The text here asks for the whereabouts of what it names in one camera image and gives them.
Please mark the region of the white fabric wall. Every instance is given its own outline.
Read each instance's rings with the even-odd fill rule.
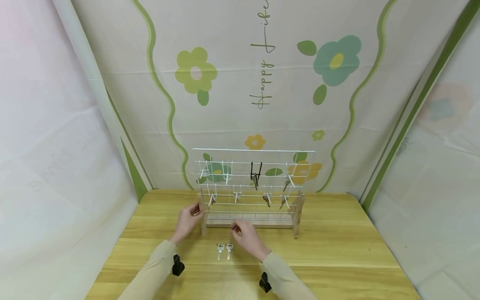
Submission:
[[[51,0],[0,7],[0,299],[83,299],[134,191]]]
[[[202,153],[192,148],[314,150],[306,191],[360,195],[468,1],[72,3],[153,187],[196,187]],[[265,39],[271,47],[258,46]],[[305,41],[316,46],[302,52]],[[271,97],[263,106],[259,93]]]
[[[480,299],[479,51],[477,15],[369,210],[427,300]]]

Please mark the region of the white wire grid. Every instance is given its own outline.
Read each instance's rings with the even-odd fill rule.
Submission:
[[[296,163],[291,157],[302,152],[314,161],[315,156],[315,151],[291,150],[194,148],[193,151],[213,154],[211,160],[195,160],[198,178],[207,178],[203,183],[198,180],[207,220],[292,219],[296,206],[293,201],[303,188],[298,183],[306,182],[311,164]],[[291,162],[285,162],[288,160],[286,157],[290,157]],[[262,169],[256,190],[251,180],[251,169],[253,173],[258,173],[260,165]],[[281,169],[282,173],[266,176],[265,172],[273,168]]]

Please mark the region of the wooden leg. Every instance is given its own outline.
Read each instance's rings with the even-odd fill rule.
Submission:
[[[305,195],[299,191],[297,199],[292,204],[295,206],[291,206],[288,210],[289,212],[293,212],[292,216],[292,225],[293,225],[293,237],[298,239],[299,232],[300,232],[300,220],[301,220],[301,212],[303,209],[303,203],[305,202]]]
[[[204,202],[204,196],[202,195],[202,189],[198,190],[197,198],[198,198],[198,207],[200,208],[200,212],[205,211],[204,217],[200,221],[200,226],[202,226],[202,236],[204,237],[207,232],[207,213],[205,210],[205,202]]]

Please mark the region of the wooden base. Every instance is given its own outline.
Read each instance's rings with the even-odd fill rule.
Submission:
[[[204,219],[201,221],[202,227],[202,236],[205,236],[207,228],[228,228],[236,220],[235,213],[208,213],[208,206],[205,205],[204,198],[202,195],[202,189],[199,189],[197,192],[198,204],[200,206],[200,211],[206,211],[207,213],[204,216]],[[285,214],[285,219],[255,219],[255,213],[252,213],[248,218],[245,217],[245,214],[238,214],[239,217],[244,216],[246,220],[252,222],[256,228],[291,228],[293,231],[293,237],[298,238],[300,233],[300,220],[301,213],[303,210],[303,204],[305,203],[305,195],[299,191],[298,196],[295,201],[290,205],[288,209],[290,214]]]
[[[235,221],[234,219],[219,220],[219,219],[207,219],[207,227],[212,228],[228,228]],[[248,220],[255,225],[255,228],[293,228],[292,219],[285,220]]]

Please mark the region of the black clip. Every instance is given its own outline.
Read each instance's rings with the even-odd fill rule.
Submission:
[[[260,162],[260,169],[258,170],[258,173],[253,172],[253,162],[250,166],[250,180],[253,181],[255,184],[255,189],[258,190],[258,180],[260,179],[260,173],[262,172],[262,165],[263,162]]]
[[[268,293],[272,289],[272,286],[268,283],[268,275],[265,272],[262,273],[262,279],[260,279],[259,284],[265,293]]]
[[[183,270],[185,270],[185,265],[180,261],[180,256],[175,254],[173,256],[172,274],[175,276],[180,276]]]

